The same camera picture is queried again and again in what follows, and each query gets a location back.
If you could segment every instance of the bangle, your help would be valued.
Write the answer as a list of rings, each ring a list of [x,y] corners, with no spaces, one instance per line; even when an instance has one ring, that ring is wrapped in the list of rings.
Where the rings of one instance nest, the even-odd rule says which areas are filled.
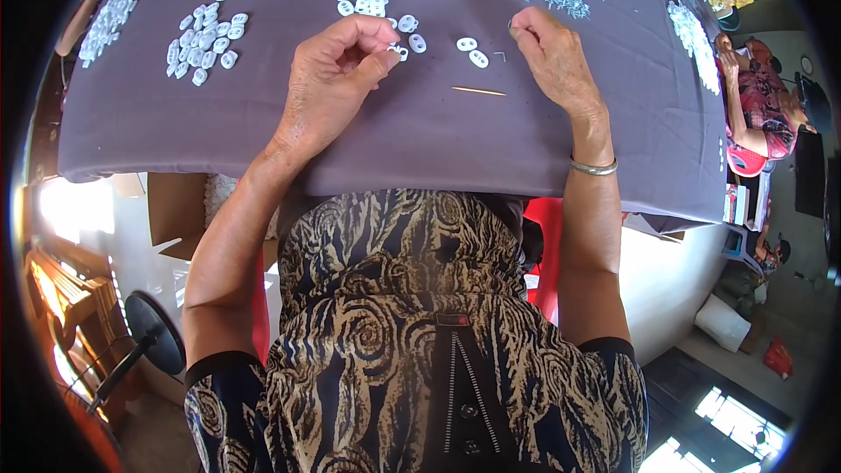
[[[607,175],[609,173],[616,172],[616,169],[619,168],[619,162],[616,158],[613,158],[613,163],[610,166],[590,166],[578,163],[575,159],[573,159],[573,156],[569,156],[569,166],[573,167],[578,172],[589,173],[590,175]]]

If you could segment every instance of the red plastic bag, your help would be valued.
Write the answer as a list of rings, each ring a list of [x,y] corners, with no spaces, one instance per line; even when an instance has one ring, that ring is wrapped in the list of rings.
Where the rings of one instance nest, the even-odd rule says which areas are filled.
[[[788,349],[785,348],[781,336],[774,336],[774,340],[768,346],[768,351],[765,352],[762,362],[782,376],[783,380],[794,375],[794,359]]]

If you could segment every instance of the hand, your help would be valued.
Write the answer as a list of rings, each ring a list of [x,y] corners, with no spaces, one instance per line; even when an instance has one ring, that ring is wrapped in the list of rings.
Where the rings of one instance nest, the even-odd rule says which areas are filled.
[[[267,151],[300,152],[309,160],[327,148],[399,62],[397,53],[386,51],[399,40],[388,19],[351,15],[301,42]]]
[[[721,67],[724,68],[724,80],[727,85],[736,85],[739,83],[739,60],[736,58],[736,52],[732,49],[723,49],[718,53],[718,59],[721,61]]]
[[[511,19],[510,34],[537,85],[546,97],[567,110],[571,120],[590,118],[605,110],[578,33],[548,11],[529,6]]]
[[[730,36],[727,35],[725,32],[720,32],[716,36],[716,49],[721,52],[724,50],[731,50],[733,48],[733,42],[730,40]]]

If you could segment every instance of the gray tablecloth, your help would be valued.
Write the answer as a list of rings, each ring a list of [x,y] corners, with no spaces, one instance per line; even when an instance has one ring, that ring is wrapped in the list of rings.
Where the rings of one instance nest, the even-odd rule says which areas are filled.
[[[219,19],[250,19],[231,70],[197,88],[167,78],[178,23],[213,0],[140,0],[121,37],[90,68],[77,66],[62,121],[59,172],[82,182],[108,173],[215,172],[238,177],[283,110],[295,46],[340,18],[336,0],[227,0]],[[541,0],[530,0],[542,5]],[[626,211],[721,219],[720,96],[701,84],[675,36],[669,0],[587,0],[590,18],[552,11],[578,31],[611,111]],[[388,16],[420,21],[427,42],[373,92],[357,120],[305,172],[310,194],[389,187],[561,196],[572,136],[506,29],[523,0],[390,0]],[[710,36],[709,9],[692,5]],[[474,37],[488,68],[457,50]],[[507,63],[493,52],[504,51]],[[451,89],[492,89],[507,97]]]

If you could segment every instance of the toothpick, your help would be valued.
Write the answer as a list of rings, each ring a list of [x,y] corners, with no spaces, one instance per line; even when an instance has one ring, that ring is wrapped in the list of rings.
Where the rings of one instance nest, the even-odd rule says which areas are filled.
[[[499,91],[490,91],[489,89],[464,88],[463,86],[454,86],[452,89],[458,89],[460,91],[473,91],[477,94],[502,95],[503,97],[508,95]]]

